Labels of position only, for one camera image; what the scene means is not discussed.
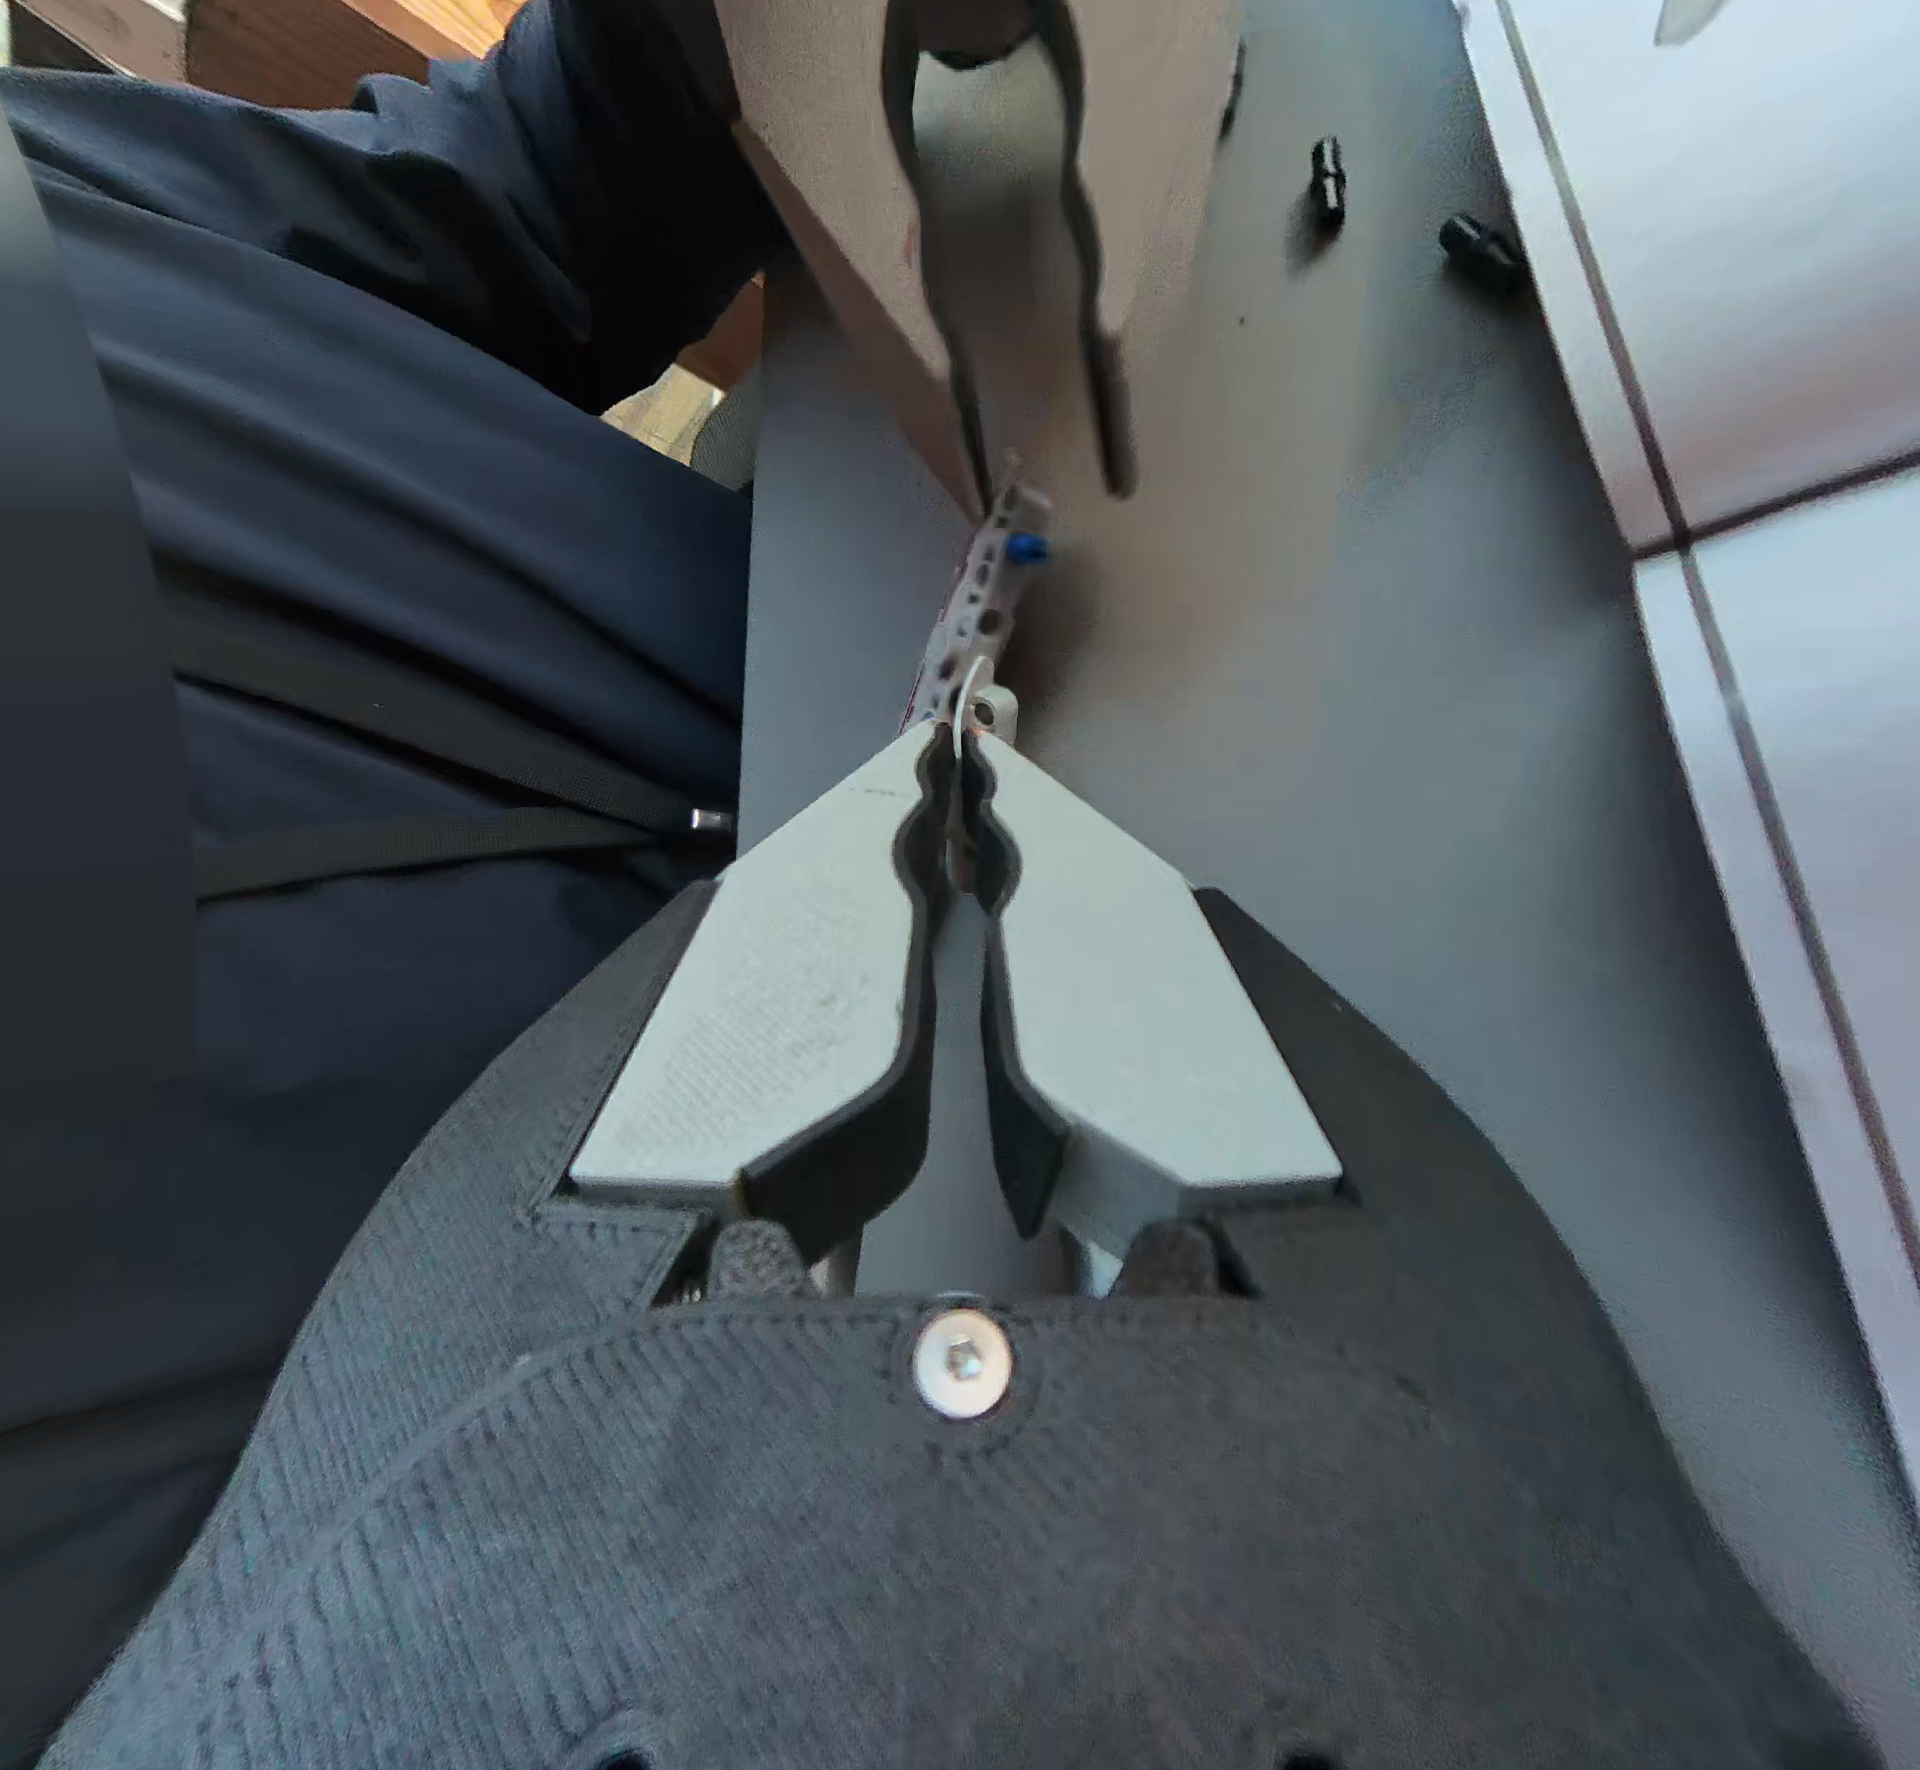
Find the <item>small grey lego beam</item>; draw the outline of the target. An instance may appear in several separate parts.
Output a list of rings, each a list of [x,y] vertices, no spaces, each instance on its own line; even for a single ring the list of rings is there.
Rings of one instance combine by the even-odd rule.
[[[991,654],[972,654],[957,674],[941,684],[940,700],[955,766],[963,764],[977,740],[1017,746],[1020,703],[1016,693],[997,680]]]

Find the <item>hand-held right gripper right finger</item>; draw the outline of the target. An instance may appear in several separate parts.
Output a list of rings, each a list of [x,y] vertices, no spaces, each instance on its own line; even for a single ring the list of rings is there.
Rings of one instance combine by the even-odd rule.
[[[995,1183],[1023,1238],[1317,1201],[1323,1135],[1188,879],[1012,745],[961,738]]]

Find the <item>grey lego beam assembly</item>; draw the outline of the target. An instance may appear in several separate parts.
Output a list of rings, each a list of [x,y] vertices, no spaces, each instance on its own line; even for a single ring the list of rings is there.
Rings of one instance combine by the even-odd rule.
[[[1054,508],[1016,457],[957,560],[945,601],[923,644],[906,696],[899,731],[943,723],[943,682],[974,654],[989,654],[1000,673],[1030,586],[1054,560]]]

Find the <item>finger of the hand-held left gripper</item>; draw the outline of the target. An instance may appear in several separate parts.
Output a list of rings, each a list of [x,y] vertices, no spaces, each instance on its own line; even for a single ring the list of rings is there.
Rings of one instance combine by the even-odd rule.
[[[733,137],[907,446],[959,510],[989,491],[977,394],[929,302],[899,0],[712,0]]]
[[[1243,0],[1023,0],[1059,89],[1059,204],[1101,482],[1140,484],[1140,366],[1178,314],[1236,106]]]

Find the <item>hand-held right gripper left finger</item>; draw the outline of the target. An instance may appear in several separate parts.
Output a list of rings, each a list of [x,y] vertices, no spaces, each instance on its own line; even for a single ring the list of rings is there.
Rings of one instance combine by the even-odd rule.
[[[591,1204],[769,1223],[803,1263],[918,1176],[949,906],[947,726],[911,726],[722,872],[576,1156]]]

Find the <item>person in dark clothes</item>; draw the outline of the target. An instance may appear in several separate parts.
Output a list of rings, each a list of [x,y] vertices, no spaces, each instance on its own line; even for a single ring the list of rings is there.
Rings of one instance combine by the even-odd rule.
[[[446,1111],[714,845],[405,745],[737,800],[750,516],[353,284],[367,122],[5,71],[123,469],[3,516],[3,1766],[199,1543]],[[398,726],[367,723],[398,710]]]

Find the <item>person's left forearm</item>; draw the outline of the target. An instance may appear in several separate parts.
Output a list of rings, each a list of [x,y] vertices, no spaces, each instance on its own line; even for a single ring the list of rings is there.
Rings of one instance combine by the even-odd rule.
[[[475,63],[366,80],[351,284],[607,412],[791,246],[722,79],[709,0],[527,0]]]

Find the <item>lego instruction booklet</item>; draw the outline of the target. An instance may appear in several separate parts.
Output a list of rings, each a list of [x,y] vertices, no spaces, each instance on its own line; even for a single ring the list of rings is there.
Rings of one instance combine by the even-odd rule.
[[[1452,0],[1907,1487],[1917,0]]]

